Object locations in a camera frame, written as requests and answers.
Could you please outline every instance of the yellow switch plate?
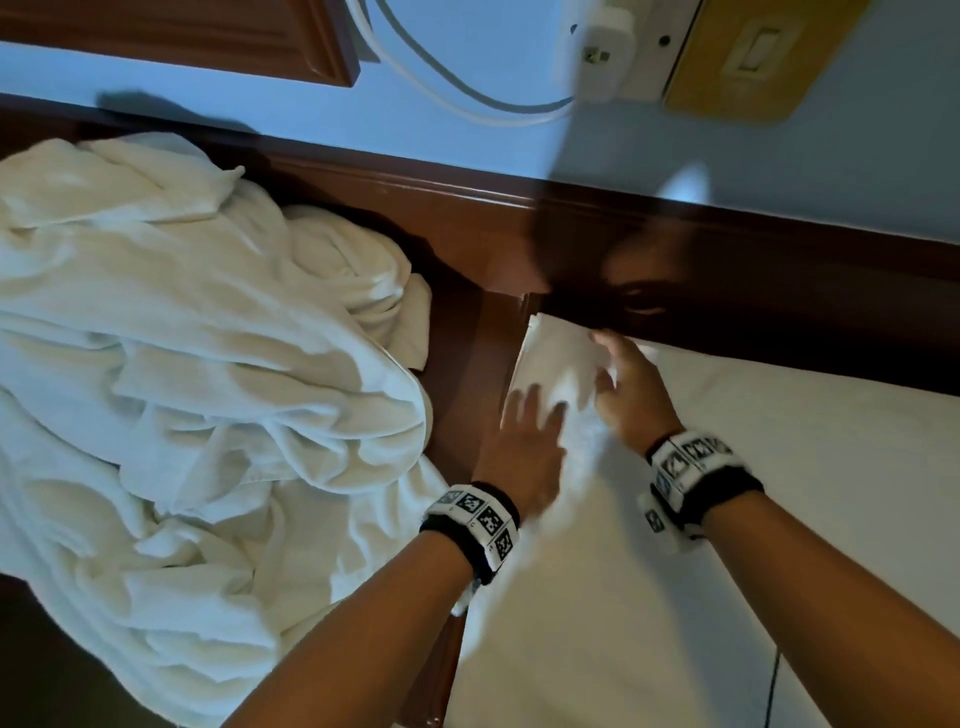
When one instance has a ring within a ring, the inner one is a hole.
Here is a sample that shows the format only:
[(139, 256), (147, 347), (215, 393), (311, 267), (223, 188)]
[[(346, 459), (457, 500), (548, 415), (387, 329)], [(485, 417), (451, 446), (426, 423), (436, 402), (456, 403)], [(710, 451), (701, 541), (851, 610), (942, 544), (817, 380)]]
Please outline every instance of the yellow switch plate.
[[(870, 0), (704, 0), (667, 88), (669, 109), (774, 123), (789, 116)], [(744, 65), (759, 34), (778, 40)]]

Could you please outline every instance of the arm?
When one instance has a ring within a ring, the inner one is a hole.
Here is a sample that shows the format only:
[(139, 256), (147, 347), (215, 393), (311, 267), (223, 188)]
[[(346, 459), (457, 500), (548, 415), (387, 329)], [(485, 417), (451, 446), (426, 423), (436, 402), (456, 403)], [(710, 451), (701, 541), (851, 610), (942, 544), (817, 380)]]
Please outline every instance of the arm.
[[(556, 498), (564, 410), (538, 427), (540, 392), (513, 392), (484, 440), (475, 480), (495, 483), (521, 519)], [(225, 723), (225, 728), (391, 725), (473, 569), (446, 536), (419, 534), (327, 615)]]
[[(597, 331), (618, 381), (597, 373), (597, 411), (641, 455), (683, 429), (657, 368)], [(960, 640), (760, 493), (707, 512), (705, 533), (835, 728), (960, 726)]]

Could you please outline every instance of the person's left hand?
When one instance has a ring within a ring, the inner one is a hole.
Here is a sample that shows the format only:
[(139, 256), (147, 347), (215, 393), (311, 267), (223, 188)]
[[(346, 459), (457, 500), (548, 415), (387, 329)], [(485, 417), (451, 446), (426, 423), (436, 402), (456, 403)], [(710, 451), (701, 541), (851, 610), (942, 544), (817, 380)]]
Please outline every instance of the person's left hand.
[(500, 424), (484, 437), (473, 479), (510, 496), (524, 522), (546, 510), (560, 492), (566, 450), (558, 441), (565, 414), (566, 404), (557, 404), (541, 429), (540, 386), (534, 384), (525, 396), (510, 393)]

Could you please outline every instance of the wood trim molding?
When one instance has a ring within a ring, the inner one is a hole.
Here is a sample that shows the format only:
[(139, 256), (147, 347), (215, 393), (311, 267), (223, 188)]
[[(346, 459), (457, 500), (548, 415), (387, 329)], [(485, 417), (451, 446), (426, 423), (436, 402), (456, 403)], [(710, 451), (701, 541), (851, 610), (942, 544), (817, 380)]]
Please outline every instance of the wood trim molding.
[[(330, 206), (384, 231), (415, 266), (439, 271), (428, 279), (442, 283), (434, 334), (445, 358), (423, 380), (438, 410), (428, 454), (448, 478), (468, 475), (476, 393), (495, 411), (537, 309), (696, 351), (960, 395), (960, 246), (0, 95), (0, 157), (52, 136), (146, 130), (244, 165), (281, 202)], [(465, 295), (471, 318), (458, 326), (463, 309), (447, 303)], [(443, 724), (462, 630), (455, 620), (444, 630), (407, 725)]]

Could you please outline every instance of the forearm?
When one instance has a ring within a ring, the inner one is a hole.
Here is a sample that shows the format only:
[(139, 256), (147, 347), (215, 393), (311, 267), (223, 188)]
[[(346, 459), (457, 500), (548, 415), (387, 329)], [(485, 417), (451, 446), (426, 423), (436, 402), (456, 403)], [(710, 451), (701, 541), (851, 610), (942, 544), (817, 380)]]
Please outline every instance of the forearm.
[(704, 529), (834, 728), (960, 725), (948, 630), (759, 493), (713, 508)]
[(226, 728), (391, 725), (472, 578), (446, 536), (419, 534), (297, 645)]

